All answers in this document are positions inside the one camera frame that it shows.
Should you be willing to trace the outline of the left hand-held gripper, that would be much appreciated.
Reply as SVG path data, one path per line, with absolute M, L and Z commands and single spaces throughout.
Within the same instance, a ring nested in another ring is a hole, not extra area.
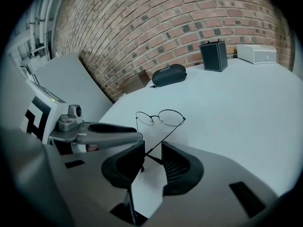
M 20 129 L 37 137 L 43 144 L 55 146 L 61 155 L 73 153 L 73 142 L 78 145 L 98 145 L 99 149 L 105 149 L 143 140 L 143 135 L 135 128 L 107 123 L 92 123 L 87 133 L 79 133 L 84 124 L 80 105 L 69 105 L 29 79 L 26 84 L 35 96 L 26 110 Z

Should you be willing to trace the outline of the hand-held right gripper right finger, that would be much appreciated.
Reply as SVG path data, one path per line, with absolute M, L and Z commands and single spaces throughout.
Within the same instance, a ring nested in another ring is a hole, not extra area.
M 239 227 L 270 206 L 277 195 L 234 160 L 185 145 L 162 143 L 167 176 L 163 202 L 149 227 Z

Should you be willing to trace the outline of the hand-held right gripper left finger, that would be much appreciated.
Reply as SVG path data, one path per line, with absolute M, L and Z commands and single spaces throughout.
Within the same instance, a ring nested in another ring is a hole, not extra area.
M 21 130 L 2 130 L 2 154 L 24 227 L 132 227 L 142 224 L 131 185 L 144 141 L 61 155 Z

